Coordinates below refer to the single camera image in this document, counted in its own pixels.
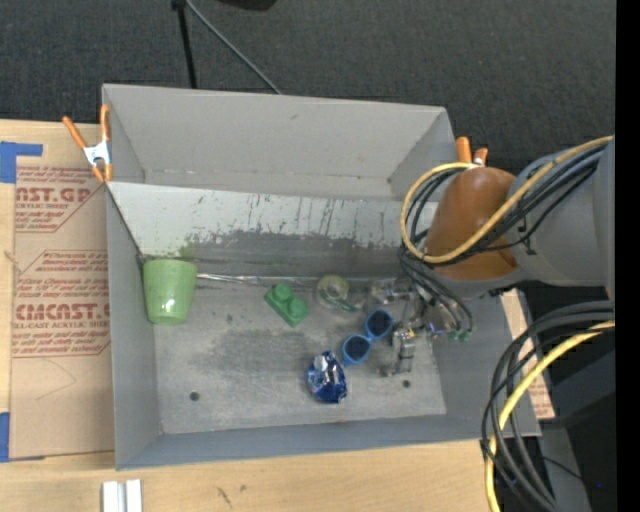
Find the blue object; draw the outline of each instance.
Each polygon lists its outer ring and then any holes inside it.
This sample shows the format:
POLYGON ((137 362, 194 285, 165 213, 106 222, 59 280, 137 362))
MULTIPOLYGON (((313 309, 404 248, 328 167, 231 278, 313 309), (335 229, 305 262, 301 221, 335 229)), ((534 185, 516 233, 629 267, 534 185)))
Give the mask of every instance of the blue object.
POLYGON ((0 142, 0 183, 16 182, 18 156, 42 156, 42 144, 0 142))
POLYGON ((347 396, 344 370, 331 350, 314 358, 307 379, 311 392, 323 402, 338 403, 347 396))
POLYGON ((0 413, 0 463, 9 461, 9 413, 0 413))
POLYGON ((371 344, 387 336, 393 328, 393 317, 384 309, 370 313, 364 321, 365 335, 352 334, 342 344, 342 357, 345 366, 363 363, 371 350, 371 344))

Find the blue tape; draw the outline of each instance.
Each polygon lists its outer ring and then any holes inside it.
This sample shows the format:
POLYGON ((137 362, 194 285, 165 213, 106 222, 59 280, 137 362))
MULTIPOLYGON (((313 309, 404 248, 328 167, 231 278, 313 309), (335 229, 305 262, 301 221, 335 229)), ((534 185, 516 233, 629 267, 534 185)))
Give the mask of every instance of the blue tape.
POLYGON ((9 413, 0 413, 0 463, 9 461, 9 413))
POLYGON ((18 156, 42 156, 42 144, 0 142, 0 183, 16 182, 18 156))

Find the black pole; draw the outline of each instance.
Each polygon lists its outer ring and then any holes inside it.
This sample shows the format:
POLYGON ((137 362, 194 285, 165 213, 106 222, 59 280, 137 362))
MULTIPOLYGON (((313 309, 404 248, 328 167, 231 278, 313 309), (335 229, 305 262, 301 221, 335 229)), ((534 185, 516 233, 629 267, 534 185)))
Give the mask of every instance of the black pole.
POLYGON ((189 30, 187 28, 187 18, 184 15, 184 9, 187 5, 186 0, 171 0, 171 8, 178 12, 178 21, 180 22, 180 33, 182 34, 182 45, 184 46, 184 56, 187 59, 187 69, 189 70, 189 82, 192 89, 198 88, 196 80, 196 70, 193 65, 193 55, 191 54, 191 42, 189 41, 189 30))

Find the cardboard sheet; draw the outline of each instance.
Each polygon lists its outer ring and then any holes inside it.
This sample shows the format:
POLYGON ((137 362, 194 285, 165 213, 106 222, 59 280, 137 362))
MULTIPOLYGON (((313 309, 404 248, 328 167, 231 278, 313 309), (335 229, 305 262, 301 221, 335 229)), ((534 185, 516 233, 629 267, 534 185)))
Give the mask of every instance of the cardboard sheet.
MULTIPOLYGON (((96 125, 78 128, 98 141, 96 125)), ((0 121, 0 141, 43 146, 17 158, 3 255, 14 271, 9 457, 113 449, 105 189, 62 123, 0 121)))

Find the green block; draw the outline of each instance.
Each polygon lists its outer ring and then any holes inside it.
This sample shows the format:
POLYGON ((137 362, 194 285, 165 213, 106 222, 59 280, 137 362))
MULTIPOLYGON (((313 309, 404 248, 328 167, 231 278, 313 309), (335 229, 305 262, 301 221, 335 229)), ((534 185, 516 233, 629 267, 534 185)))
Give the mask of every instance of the green block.
POLYGON ((459 336, 460 343, 465 343, 469 339, 470 336, 471 336, 471 331, 468 331, 468 330, 464 331, 459 336))
POLYGON ((275 285, 267 292, 264 300, 291 327, 298 325, 309 314, 309 308, 304 299, 296 297, 286 284, 275 285))
POLYGON ((460 339, 460 331, 449 331, 447 333, 449 341, 458 341, 460 339))

